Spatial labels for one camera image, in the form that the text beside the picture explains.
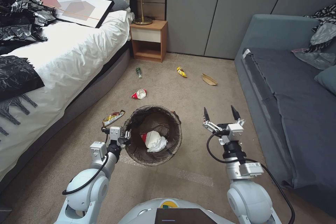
white bedsheet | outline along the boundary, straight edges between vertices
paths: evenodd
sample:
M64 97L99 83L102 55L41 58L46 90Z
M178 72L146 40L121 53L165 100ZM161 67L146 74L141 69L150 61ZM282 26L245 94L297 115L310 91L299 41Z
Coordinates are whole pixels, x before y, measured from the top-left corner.
M29 115L10 107L11 115L21 125L0 117L0 126L9 133L8 136L0 133L0 180L15 166L20 155L64 115L69 103L126 43L133 17L133 13L123 10L111 12L98 29L57 22L43 28L42 35L48 41L8 54L28 58L45 87L27 93L38 104L37 108L22 101Z

beige carpet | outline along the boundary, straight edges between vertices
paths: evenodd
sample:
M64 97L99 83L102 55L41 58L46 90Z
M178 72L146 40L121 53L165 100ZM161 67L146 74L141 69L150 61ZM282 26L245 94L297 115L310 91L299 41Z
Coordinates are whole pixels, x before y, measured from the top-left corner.
M188 76L176 72L182 66ZM135 68L141 67L143 79ZM218 82L209 86L201 77L206 73ZM148 96L135 100L131 95L140 88ZM14 210L4 222L53 223L65 197L61 192L81 170L88 168L93 141L104 141L102 119L111 112L126 111L116 122L122 126L131 113L143 105L158 104L175 110L182 121L182 145L169 162L158 167L136 165L123 152L115 167L110 188L100 210L98 223L114 224L138 203L175 197L195 202L235 223L226 198L229 180L225 165L213 160L206 150L210 133L202 127L203 107L215 123L233 120L230 105L246 119L242 148L249 158L265 163L233 61L188 55L167 54L163 63L131 60L114 88L99 102L59 131L25 166L1 196ZM221 157L222 148L213 141L210 148ZM255 179L269 193L283 223L290 211L282 196L264 174ZM295 223L335 223L335 219L286 192L296 211Z

gray sofa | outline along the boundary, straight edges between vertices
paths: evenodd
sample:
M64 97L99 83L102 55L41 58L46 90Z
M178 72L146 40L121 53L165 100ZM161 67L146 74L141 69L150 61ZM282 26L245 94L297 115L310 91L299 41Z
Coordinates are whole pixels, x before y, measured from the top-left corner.
M336 96L297 59L319 21L254 15L235 58L267 166L276 180L336 217ZM248 48L251 52L243 57ZM336 44L326 52L336 52Z

nightstand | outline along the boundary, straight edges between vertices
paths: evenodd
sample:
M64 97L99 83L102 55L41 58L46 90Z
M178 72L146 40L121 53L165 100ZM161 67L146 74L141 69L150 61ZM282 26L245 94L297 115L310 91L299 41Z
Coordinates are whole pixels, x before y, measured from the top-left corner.
M162 62L167 52L167 21L153 20L150 25L131 24L134 58Z

framed picture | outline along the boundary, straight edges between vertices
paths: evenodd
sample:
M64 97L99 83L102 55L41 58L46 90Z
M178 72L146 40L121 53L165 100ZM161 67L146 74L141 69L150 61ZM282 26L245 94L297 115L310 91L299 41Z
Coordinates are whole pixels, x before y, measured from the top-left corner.
M41 0L55 7L56 18L62 21L99 28L114 5L112 0Z

